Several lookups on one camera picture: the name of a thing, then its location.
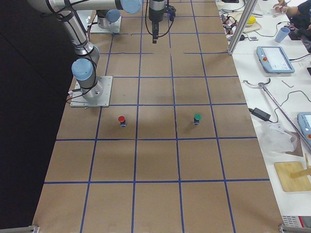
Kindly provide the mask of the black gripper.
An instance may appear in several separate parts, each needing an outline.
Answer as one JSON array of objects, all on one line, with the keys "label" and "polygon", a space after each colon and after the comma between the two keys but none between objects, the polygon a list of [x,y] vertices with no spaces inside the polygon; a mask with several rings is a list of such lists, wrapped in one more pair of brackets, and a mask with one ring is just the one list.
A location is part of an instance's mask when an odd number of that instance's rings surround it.
[{"label": "black gripper", "polygon": [[159,23],[157,21],[152,21],[153,44],[157,43],[158,33],[159,33]]}]

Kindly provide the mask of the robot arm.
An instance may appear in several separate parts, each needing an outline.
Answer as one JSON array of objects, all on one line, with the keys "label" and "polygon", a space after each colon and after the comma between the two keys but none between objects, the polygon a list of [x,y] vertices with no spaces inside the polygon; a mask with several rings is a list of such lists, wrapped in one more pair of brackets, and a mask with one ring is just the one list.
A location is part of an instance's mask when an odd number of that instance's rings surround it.
[{"label": "robot arm", "polygon": [[96,75],[100,52],[86,35],[77,10],[99,10],[108,13],[124,10],[136,14],[142,6],[140,0],[30,0],[28,3],[43,14],[55,16],[67,29],[78,59],[71,66],[80,85],[82,98],[96,101],[103,93],[103,86]]},{"label": "robot arm", "polygon": [[[120,0],[116,3],[116,9],[97,10],[97,24],[101,28],[106,28],[109,24],[115,23],[121,17],[120,10],[124,10],[129,14],[136,14],[142,7],[141,0]],[[152,36],[152,43],[157,43],[160,37],[166,33],[159,34],[159,23],[167,14],[171,24],[174,22],[176,15],[176,8],[165,0],[148,0],[146,1],[145,19],[151,21],[152,28],[147,30],[148,34]]]}]

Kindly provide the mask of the person's hand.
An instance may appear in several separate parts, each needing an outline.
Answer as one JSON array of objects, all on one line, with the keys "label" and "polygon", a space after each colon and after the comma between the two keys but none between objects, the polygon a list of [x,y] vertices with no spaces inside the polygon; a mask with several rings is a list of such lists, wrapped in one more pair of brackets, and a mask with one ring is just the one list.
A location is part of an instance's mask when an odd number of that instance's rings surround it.
[{"label": "person's hand", "polygon": [[290,1],[286,2],[285,0],[281,0],[279,3],[275,4],[273,6],[273,10],[276,12],[276,13],[286,13],[287,10],[288,10],[288,6],[287,4],[289,3]]}]

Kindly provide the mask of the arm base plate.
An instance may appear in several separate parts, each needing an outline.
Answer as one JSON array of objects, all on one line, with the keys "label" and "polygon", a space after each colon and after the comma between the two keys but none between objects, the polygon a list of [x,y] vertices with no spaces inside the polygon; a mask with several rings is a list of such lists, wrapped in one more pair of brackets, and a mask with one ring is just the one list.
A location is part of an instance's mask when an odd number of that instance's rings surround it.
[{"label": "arm base plate", "polygon": [[106,18],[95,17],[94,23],[91,26],[90,33],[92,34],[113,34],[119,33],[121,28],[121,17],[116,22],[109,22]]},{"label": "arm base plate", "polygon": [[83,89],[86,94],[82,96],[81,88],[78,82],[75,84],[75,89],[70,101],[71,107],[108,107],[110,103],[112,76],[97,76],[97,84],[88,92]]}]

